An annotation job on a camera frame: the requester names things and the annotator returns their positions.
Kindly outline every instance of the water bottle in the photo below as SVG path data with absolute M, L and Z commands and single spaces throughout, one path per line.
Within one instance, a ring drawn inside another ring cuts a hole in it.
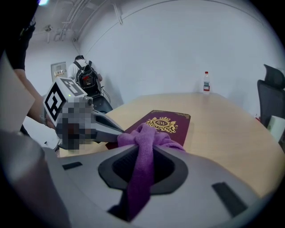
M 205 71 L 203 93 L 204 94 L 210 93 L 210 78 L 208 71 Z

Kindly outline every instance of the table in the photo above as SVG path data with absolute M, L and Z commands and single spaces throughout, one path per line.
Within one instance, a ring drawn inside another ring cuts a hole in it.
M 191 115 L 184 149 L 211 159 L 246 182 L 260 197 L 274 190 L 285 172 L 285 154 L 267 129 L 218 94 L 158 94 L 139 97 L 107 115 L 127 129 L 152 110 Z M 105 142 L 83 145 L 78 153 L 107 150 Z

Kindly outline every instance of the red passport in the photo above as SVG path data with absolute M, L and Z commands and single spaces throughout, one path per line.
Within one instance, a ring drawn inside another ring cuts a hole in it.
M 158 132 L 168 133 L 172 140 L 183 146 L 190 124 L 190 118 L 190 115 L 184 113 L 152 110 L 125 130 L 125 133 L 131 133 L 133 130 L 136 130 L 139 125 L 146 123 L 154 127 Z M 118 144 L 108 143 L 106 147 L 110 150 L 117 148 Z

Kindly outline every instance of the purple towel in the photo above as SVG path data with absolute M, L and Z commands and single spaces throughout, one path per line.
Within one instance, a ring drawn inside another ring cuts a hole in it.
M 132 220 L 147 204 L 150 199 L 150 187 L 154 184 L 153 145 L 170 147 L 185 151 L 183 147 L 170 139 L 167 133 L 159 133 L 154 127 L 145 123 L 130 134 L 124 133 L 118 136 L 118 146 L 137 144 L 138 157 L 134 171 L 127 187 L 128 215 Z

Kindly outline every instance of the black backpack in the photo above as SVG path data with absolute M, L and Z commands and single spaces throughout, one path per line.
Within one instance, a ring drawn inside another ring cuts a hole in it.
M 79 68 L 76 73 L 76 83 L 88 94 L 88 96 L 96 96 L 101 94 L 101 85 L 96 71 L 91 67 L 92 62 L 86 66 L 81 65 L 75 61 L 74 64 Z

